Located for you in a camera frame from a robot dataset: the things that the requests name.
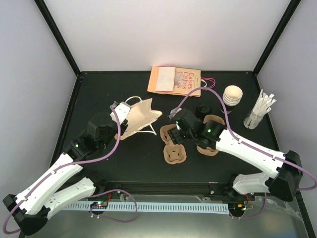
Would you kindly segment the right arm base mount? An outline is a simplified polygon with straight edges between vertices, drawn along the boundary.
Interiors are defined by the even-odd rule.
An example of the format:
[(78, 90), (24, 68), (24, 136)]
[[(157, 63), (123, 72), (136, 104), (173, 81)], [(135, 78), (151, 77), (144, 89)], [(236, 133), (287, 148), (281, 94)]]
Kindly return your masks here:
[(255, 196), (252, 194), (240, 194), (238, 193), (231, 184), (228, 183), (210, 183), (208, 196), (212, 200), (216, 201), (255, 201)]

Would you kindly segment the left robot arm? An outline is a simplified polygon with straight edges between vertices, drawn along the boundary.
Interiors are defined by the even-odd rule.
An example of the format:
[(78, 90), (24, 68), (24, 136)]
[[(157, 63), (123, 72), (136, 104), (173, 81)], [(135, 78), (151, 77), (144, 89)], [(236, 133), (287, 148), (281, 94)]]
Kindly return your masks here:
[(9, 194), (3, 203), (18, 225), (17, 232), (30, 236), (67, 205), (82, 198), (103, 197), (106, 185), (97, 178), (84, 176), (63, 190), (60, 187), (87, 164), (108, 159), (117, 149), (127, 110), (98, 113), (88, 123), (86, 132), (72, 141), (56, 162), (32, 185), (17, 195)]

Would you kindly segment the orange paper bag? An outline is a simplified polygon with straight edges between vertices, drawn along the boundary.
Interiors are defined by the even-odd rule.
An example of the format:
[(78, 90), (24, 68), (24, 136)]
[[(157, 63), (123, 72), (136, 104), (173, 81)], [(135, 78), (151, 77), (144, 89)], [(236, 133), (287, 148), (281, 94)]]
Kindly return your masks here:
[(124, 140), (138, 132), (147, 132), (156, 135), (152, 123), (162, 116), (161, 111), (152, 110), (152, 98), (142, 100), (139, 96), (132, 96), (125, 100), (131, 106), (126, 118), (127, 128), (121, 129), (120, 140)]

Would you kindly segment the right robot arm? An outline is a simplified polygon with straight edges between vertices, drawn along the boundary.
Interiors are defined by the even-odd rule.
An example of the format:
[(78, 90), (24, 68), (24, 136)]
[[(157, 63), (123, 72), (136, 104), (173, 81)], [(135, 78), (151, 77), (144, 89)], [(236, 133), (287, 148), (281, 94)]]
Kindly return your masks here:
[(303, 176), (299, 170), (301, 160), (298, 153), (283, 153), (260, 146), (216, 121), (211, 115), (206, 122), (188, 109), (171, 112), (169, 118), (176, 127), (168, 134), (174, 144), (188, 140), (202, 149), (213, 149), (233, 155), (258, 168), (260, 173), (234, 177), (225, 187), (231, 200), (249, 193), (270, 193), (283, 201), (292, 201)]

